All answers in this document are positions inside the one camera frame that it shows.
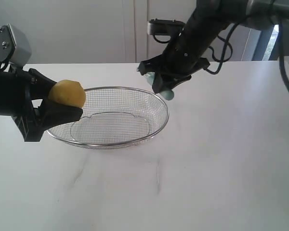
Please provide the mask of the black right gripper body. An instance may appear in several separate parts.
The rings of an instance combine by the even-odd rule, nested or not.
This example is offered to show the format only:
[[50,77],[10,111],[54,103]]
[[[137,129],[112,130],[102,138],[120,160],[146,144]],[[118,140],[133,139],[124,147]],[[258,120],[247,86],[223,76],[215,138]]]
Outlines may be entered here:
[[202,55],[210,46],[210,24],[185,24],[180,32],[170,36],[162,55],[166,73],[192,75],[209,67]]

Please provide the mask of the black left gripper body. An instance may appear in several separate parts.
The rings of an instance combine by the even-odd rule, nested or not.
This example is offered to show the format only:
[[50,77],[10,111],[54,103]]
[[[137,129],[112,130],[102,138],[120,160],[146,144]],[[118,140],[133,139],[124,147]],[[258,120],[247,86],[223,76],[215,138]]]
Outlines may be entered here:
[[0,69],[0,116],[10,116],[25,142],[39,142],[44,131],[39,127],[39,110],[43,99],[32,100],[28,70],[10,65]]

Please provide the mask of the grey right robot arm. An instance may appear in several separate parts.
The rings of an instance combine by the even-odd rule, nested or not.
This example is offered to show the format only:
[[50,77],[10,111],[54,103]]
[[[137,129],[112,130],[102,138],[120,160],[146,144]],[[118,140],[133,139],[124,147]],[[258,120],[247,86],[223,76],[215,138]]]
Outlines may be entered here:
[[152,19],[147,32],[152,36],[169,36],[161,55],[141,61],[138,72],[155,74],[154,93],[172,90],[191,79],[191,75],[208,70],[203,53],[230,24],[265,30],[279,19],[289,21],[289,0],[198,0],[186,23]]

